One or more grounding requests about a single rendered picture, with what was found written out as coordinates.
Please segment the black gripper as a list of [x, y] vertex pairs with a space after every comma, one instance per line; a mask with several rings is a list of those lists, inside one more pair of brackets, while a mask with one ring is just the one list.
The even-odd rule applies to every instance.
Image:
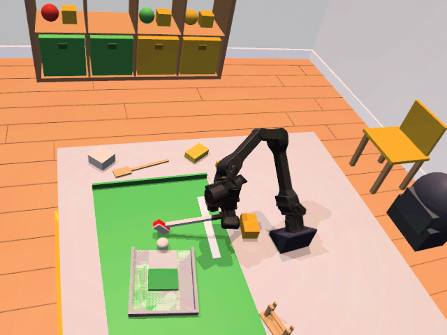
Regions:
[[221, 227], [223, 229], [238, 229], [240, 227], [239, 217], [236, 216], [235, 209], [237, 209], [237, 202], [240, 198], [224, 200], [225, 209], [219, 212], [221, 218]]

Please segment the green putting mat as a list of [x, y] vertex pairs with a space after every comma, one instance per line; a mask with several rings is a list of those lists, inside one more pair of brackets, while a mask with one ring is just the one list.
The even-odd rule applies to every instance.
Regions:
[[[92, 189], [108, 335], [267, 335], [221, 219], [211, 221], [220, 258], [213, 258], [204, 223], [171, 227], [153, 222], [202, 217], [197, 197], [207, 178]], [[159, 249], [156, 242], [168, 240]], [[198, 315], [129, 317], [131, 248], [194, 249]]]

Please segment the white golf ball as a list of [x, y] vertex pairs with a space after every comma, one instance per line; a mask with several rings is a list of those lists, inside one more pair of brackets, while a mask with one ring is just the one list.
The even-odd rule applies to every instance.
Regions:
[[168, 247], [168, 240], [165, 238], [160, 238], [157, 242], [156, 245], [159, 249], [165, 249]]

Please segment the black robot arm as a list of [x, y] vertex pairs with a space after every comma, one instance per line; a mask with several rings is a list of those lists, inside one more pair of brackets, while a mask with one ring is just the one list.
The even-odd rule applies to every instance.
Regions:
[[261, 142], [266, 141], [273, 153], [279, 184], [279, 194], [275, 196], [276, 206], [282, 216], [285, 215], [285, 232], [298, 233], [304, 228], [304, 218], [307, 209], [300, 204], [297, 193], [293, 190], [288, 166], [286, 150], [288, 147], [288, 131], [285, 128], [255, 128], [242, 144], [230, 155], [217, 163], [214, 183], [205, 186], [205, 204], [207, 210], [215, 212], [225, 209], [224, 200], [235, 199], [240, 195], [242, 185], [247, 180], [238, 172], [245, 158]]

